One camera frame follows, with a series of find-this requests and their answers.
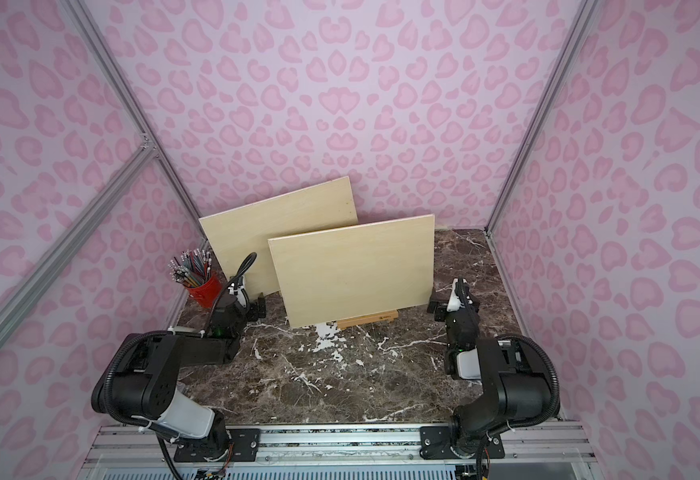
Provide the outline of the small wooden easel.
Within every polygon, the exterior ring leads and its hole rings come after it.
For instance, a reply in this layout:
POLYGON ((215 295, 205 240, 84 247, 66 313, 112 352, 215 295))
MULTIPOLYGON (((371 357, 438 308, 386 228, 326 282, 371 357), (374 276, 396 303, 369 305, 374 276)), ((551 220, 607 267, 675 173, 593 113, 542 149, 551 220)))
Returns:
POLYGON ((337 322, 337 327, 340 330, 345 330, 350 327, 367 325, 377 322, 392 322, 399 317, 399 312, 397 310, 382 312, 378 314, 365 315, 354 317, 350 319, 340 320, 337 322))

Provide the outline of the light wooden board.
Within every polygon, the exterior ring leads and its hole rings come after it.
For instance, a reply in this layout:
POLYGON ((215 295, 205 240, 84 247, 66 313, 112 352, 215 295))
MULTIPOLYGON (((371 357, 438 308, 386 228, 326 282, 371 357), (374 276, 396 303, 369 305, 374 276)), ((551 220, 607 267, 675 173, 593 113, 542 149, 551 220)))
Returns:
POLYGON ((250 297, 279 290, 268 240, 358 223, 351 182, 341 177, 200 219, 227 277, 250 253, 257 254, 244 275, 250 297))
POLYGON ((290 327, 427 304, 434 236, 430 214, 270 239, 290 327))

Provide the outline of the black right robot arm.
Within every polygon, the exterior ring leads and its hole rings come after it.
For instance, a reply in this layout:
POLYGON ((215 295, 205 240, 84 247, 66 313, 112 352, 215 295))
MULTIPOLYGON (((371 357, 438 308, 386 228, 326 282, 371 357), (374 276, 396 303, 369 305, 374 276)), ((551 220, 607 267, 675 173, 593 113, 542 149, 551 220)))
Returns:
POLYGON ((479 335, 478 307, 432 300, 427 311, 446 327, 445 373, 477 381, 481 394, 456 407, 447 448, 460 457, 483 457, 506 431, 532 427, 560 410, 560 381, 553 362, 535 341, 518 334, 479 335))

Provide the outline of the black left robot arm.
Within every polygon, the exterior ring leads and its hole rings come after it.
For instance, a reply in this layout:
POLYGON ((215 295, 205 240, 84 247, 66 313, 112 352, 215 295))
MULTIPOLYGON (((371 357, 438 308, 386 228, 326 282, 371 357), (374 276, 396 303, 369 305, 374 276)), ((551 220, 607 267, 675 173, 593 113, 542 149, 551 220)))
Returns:
POLYGON ((240 304, 223 294, 202 330, 128 335, 94 387, 92 409, 119 423, 151 430, 159 440, 200 458, 227 456, 231 439, 224 414, 180 392, 180 370, 231 363, 245 327, 265 316, 263 296, 240 304))

